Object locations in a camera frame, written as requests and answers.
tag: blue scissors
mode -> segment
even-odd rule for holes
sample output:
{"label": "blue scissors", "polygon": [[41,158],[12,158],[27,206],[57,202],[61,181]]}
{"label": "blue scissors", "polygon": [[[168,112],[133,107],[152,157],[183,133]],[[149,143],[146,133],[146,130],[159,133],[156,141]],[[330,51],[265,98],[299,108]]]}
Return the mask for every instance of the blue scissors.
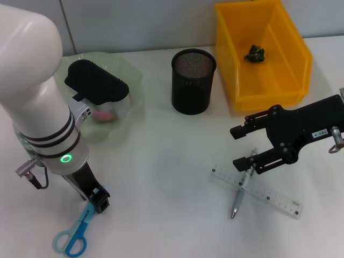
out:
{"label": "blue scissors", "polygon": [[[85,230],[88,224],[91,222],[93,215],[95,214],[95,207],[89,203],[85,210],[81,213],[80,218],[77,222],[68,230],[61,231],[57,234],[53,240],[53,248],[58,253],[66,253],[69,257],[78,257],[80,256],[85,250],[87,246],[86,238],[84,237]],[[63,235],[68,235],[68,239],[66,243],[63,245],[62,248],[58,247],[58,240]],[[77,240],[81,240],[83,243],[82,249],[77,254],[71,254],[70,250],[72,249],[74,243]]]}

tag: black bracket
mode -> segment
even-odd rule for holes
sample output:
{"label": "black bracket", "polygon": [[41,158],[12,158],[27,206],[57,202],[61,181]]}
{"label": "black bracket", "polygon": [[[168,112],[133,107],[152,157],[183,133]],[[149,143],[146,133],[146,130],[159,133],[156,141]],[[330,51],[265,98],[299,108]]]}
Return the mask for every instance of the black bracket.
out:
{"label": "black bracket", "polygon": [[110,194],[96,180],[87,163],[78,171],[64,177],[85,194],[89,202],[94,205],[96,212],[102,213],[109,206]]}
{"label": "black bracket", "polygon": [[245,117],[244,125],[232,128],[231,135],[236,140],[265,128],[273,148],[234,160],[233,164],[238,171],[254,166],[258,174],[283,164],[293,164],[305,145],[332,136],[334,126],[344,131],[344,103],[339,95],[296,110],[272,106],[267,111]]}

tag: silver pen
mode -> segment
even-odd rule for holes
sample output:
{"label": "silver pen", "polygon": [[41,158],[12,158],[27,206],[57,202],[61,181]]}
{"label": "silver pen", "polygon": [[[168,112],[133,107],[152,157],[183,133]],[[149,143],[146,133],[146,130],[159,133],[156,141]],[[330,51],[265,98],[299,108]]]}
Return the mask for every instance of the silver pen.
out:
{"label": "silver pen", "polygon": [[[254,149],[252,152],[251,152],[251,156],[254,156],[254,155],[257,155],[257,150]],[[246,189],[246,186],[248,184],[248,181],[250,179],[250,177],[253,175],[253,172],[254,172],[254,167],[252,167],[251,169],[251,172],[247,172],[247,170],[243,173],[243,177],[242,177],[242,180],[241,182],[239,183],[240,184],[240,188],[239,190],[236,192],[236,196],[235,196],[235,199],[234,199],[234,203],[232,205],[232,209],[231,209],[231,219],[233,219],[235,217],[235,215],[237,214],[238,210],[239,210],[239,207],[241,205],[241,202],[242,202],[242,199],[243,199],[243,196],[245,195],[245,189]]]}

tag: transparent ruler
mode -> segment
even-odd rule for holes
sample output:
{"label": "transparent ruler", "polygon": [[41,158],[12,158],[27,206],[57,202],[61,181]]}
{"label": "transparent ruler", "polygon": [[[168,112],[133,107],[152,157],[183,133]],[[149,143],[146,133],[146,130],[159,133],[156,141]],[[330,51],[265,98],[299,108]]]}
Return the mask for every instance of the transparent ruler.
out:
{"label": "transparent ruler", "polygon": [[[228,171],[227,169],[215,166],[212,170],[212,175],[226,183],[239,188],[241,185],[243,173],[237,171]],[[246,193],[253,195],[254,197],[262,200],[264,203],[270,204],[283,213],[293,217],[299,218],[301,215],[302,204],[287,197],[281,195],[278,192],[270,190],[269,188],[261,185],[260,183],[254,182],[252,177],[248,182]]]}

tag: black stripe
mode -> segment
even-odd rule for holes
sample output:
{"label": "black stripe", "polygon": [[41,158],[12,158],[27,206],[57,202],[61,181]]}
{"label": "black stripe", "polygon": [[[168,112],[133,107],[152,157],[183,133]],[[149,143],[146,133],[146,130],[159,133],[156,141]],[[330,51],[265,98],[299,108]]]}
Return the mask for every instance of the black stripe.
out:
{"label": "black stripe", "polygon": [[39,154],[38,153],[38,156],[40,156],[40,157],[42,157],[44,159],[54,159],[56,157],[62,157],[63,155],[71,152],[75,148],[75,146],[79,143],[80,136],[81,136],[81,133],[79,132],[79,134],[77,135],[77,138],[76,138],[75,142],[73,143],[73,145],[70,146],[68,149],[66,149],[64,152],[61,152],[59,154],[54,154],[54,155],[43,155],[43,154]]}
{"label": "black stripe", "polygon": [[23,133],[21,133],[27,140],[30,140],[30,141],[48,141],[48,140],[52,140],[58,136],[60,136],[69,126],[70,122],[71,122],[71,117],[72,117],[72,114],[71,114],[71,111],[69,110],[69,118],[68,118],[68,121],[67,123],[64,125],[64,127],[62,129],[60,129],[58,132],[50,135],[50,136],[47,136],[47,137],[43,137],[43,138],[31,138],[31,137],[28,137],[26,135],[24,135]]}
{"label": "black stripe", "polygon": [[56,146],[57,144],[62,143],[64,140],[66,140],[72,133],[72,131],[74,130],[74,116],[73,116],[73,122],[71,124],[71,127],[69,129],[69,131],[61,138],[59,138],[56,141],[50,142],[48,144],[33,144],[32,142],[28,141],[30,143],[30,145],[34,146],[34,147],[38,147],[38,148],[48,148],[48,147],[53,147]]}

